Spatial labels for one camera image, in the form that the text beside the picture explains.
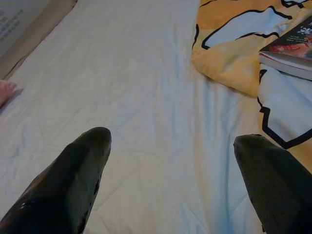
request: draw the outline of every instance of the yellow blanket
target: yellow blanket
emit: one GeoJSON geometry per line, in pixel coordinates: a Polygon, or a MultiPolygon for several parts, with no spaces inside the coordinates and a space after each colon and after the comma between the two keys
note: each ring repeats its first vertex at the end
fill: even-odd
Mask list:
{"type": "Polygon", "coordinates": [[[206,76],[256,97],[258,51],[311,8],[312,0],[201,0],[192,62],[206,76]]]}

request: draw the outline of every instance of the book cover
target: book cover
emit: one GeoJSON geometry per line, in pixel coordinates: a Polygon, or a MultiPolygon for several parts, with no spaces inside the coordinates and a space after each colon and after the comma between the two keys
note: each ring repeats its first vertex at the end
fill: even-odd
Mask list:
{"type": "Polygon", "coordinates": [[[280,53],[312,60],[312,16],[264,47],[260,52],[280,53]]]}

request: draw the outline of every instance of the pink object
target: pink object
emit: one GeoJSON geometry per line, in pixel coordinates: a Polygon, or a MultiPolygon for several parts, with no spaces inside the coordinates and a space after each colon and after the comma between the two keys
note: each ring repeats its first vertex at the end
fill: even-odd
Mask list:
{"type": "Polygon", "coordinates": [[[16,84],[6,80],[0,80],[0,108],[12,96],[16,84]]]}

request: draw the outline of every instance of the book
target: book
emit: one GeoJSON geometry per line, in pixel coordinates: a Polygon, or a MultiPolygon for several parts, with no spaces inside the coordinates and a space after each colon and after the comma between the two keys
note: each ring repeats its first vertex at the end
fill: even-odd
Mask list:
{"type": "Polygon", "coordinates": [[[312,80],[312,16],[261,49],[259,57],[269,67],[312,80]]]}

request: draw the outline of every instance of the white bedsheet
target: white bedsheet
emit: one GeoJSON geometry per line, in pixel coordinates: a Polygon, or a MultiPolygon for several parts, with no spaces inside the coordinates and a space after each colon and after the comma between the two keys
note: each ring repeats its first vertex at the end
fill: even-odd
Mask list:
{"type": "Polygon", "coordinates": [[[233,151],[258,104],[190,65],[198,0],[79,0],[0,111],[0,217],[82,132],[112,153],[87,234],[257,234],[233,151]]]}

